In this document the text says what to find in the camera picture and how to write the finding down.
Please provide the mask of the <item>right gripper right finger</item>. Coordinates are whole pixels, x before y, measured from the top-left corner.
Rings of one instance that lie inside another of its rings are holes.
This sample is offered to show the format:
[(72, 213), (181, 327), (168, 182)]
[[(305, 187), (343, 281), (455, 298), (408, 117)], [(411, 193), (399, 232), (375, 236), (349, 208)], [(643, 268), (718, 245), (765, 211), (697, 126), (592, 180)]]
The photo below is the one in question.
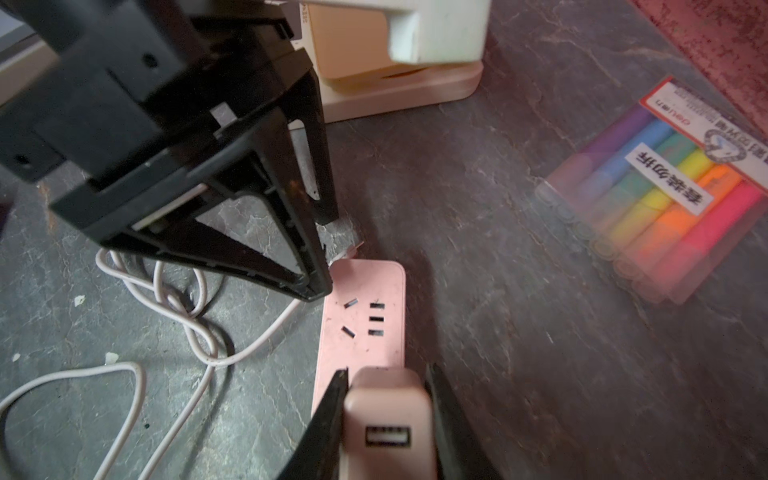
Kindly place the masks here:
[(426, 368), (439, 479), (501, 479), (439, 365)]

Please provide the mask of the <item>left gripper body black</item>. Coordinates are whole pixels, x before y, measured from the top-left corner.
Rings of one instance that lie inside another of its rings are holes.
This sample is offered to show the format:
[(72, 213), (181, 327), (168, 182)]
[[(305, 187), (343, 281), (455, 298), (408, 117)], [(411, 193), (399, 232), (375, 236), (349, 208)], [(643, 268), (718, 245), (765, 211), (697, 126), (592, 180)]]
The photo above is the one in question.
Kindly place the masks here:
[(308, 54), (260, 1), (5, 1), (56, 53), (1, 109), (2, 165), (27, 182), (73, 163), (98, 185), (161, 153), (206, 160), (246, 123), (309, 106)]

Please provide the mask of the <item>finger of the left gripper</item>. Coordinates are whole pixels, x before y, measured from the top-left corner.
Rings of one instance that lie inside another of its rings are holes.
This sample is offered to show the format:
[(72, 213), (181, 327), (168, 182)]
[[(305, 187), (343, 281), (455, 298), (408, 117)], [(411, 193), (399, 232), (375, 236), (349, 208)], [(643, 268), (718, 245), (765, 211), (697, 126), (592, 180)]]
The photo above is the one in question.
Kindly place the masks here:
[(263, 107), (274, 125), (263, 161), (271, 190), (264, 196), (281, 226), (327, 225), (339, 218), (320, 87), (308, 71), (283, 84)]
[[(202, 131), (146, 160), (109, 186), (88, 180), (50, 206), (108, 250), (236, 277), (303, 301), (332, 290), (317, 225), (334, 219), (325, 123), (300, 118), (315, 162), (320, 199), (306, 192), (279, 107), (242, 119), (219, 134)], [(291, 271), (199, 222), (229, 200), (260, 199), (297, 262)]]

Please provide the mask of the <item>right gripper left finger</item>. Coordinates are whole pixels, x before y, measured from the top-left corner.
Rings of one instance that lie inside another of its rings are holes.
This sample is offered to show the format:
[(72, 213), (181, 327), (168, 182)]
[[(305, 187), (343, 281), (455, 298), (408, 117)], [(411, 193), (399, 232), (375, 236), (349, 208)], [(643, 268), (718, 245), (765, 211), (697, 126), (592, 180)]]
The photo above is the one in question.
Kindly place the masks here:
[(278, 480), (338, 478), (344, 400), (348, 388), (348, 371), (337, 370), (296, 450), (278, 475)]

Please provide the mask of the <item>pink USB charger adapter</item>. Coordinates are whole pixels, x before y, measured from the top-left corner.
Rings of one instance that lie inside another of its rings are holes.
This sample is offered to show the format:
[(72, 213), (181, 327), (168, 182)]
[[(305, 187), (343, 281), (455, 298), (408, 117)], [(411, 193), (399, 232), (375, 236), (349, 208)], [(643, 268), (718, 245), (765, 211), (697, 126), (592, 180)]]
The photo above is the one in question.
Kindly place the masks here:
[(365, 367), (343, 403), (341, 479), (436, 479), (432, 400), (406, 368)]

